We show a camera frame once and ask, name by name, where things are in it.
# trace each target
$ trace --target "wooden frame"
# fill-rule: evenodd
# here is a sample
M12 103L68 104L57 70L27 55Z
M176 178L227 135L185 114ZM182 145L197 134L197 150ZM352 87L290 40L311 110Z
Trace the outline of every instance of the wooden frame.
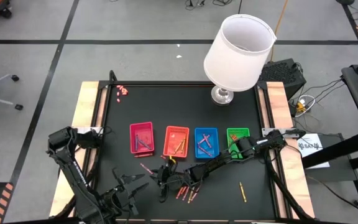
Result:
M90 127L96 96L98 94L98 86L99 82L83 82L80 90L80 94L78 95L77 106L73 118L73 127ZM275 124L275 128L291 128L293 126L290 110L288 108L287 98L285 96L285 90L283 83L281 82L268 82L267 83L267 93L270 101L270 107L272 110L273 121ZM101 126L103 120L103 111L104 111L104 103L106 99L107 88L102 90L101 100L99 104L98 117L96 119L96 126ZM259 101L260 108L262 112L262 117L264 121L265 127L269 126L268 122L268 112L266 108L266 102L264 98L264 93L262 90L259 90ZM286 139L287 143L290 146L298 148L296 140L294 139ZM91 151L89 168L93 164L95 151ZM285 174L285 182L287 183L287 187L291 194L294 196L296 201L301 205L303 210L314 217L313 206L311 204L311 199L309 195L308 186L306 183L305 172L303 170L301 157L299 152L295 151L290 147L286 147L281 151L281 158L283 164L283 170ZM79 150L76 153L76 160L79 165L82 166L85 158L85 150ZM273 162L273 166L277 169L276 161ZM280 217L286 218L286 210L285 203L283 199L283 195L276 186L275 188L277 194L277 202L278 202L278 210ZM57 182L57 187L55 191L55 196L53 198L52 207L50 211L50 216L58 214L64 206L70 201L73 196L73 192L68 185L68 182L65 176L60 172L59 179Z

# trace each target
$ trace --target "plastic tray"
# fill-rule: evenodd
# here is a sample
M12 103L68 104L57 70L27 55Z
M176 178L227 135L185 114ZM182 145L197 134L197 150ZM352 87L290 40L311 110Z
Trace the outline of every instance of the plastic tray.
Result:
M208 137L208 142L211 147L208 146L206 141L203 141L200 144L206 152L203 152L198 147L198 143L204 139L205 136ZM219 155L219 139L218 139L218 129L217 128L196 128L194 130L194 137L195 137L195 153L197 159L212 159Z
M129 132L131 135L131 153L138 154L154 151L153 124L151 122L131 124L129 126ZM142 145L140 141L143 141L151 149Z
M249 129L248 128L228 128L227 129L227 145L230 146L230 144L233 142L233 139L231 138L231 135L235 135L237 138L241 137L249 137ZM229 152L239 152L239 149L235 144L231 146L229 149ZM231 156L234 159L242 159L241 154L236 154Z
M176 151L182 140L185 140L183 150L180 148ZM164 142L164 156L174 156L185 158L187 156L187 147L189 143L189 128L167 126Z

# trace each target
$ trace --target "white lampshade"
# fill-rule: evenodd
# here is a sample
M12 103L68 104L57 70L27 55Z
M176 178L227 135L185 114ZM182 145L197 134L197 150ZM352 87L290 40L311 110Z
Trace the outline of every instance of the white lampshade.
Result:
M230 16L205 56L205 73L225 90L248 90L256 84L276 39L264 21L245 14Z

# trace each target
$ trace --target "silver lamp base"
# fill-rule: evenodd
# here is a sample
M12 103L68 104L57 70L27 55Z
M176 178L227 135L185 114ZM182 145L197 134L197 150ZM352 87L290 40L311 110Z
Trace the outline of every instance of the silver lamp base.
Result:
M234 98L234 93L218 86L212 88L212 100L218 106L227 106Z

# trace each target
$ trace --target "green tray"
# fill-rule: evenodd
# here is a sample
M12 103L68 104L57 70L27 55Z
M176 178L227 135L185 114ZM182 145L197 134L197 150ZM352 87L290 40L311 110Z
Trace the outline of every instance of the green tray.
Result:
M249 129L248 128L228 128L226 132L227 132L227 146L230 146L230 144L233 142L233 140L230 137L230 135L232 135L232 134L235 135L237 138L249 137ZM232 151L239 152L240 150L237 148L237 146L235 144L233 144L229 149L230 153ZM231 157L233 159L242 159L241 154L233 155Z

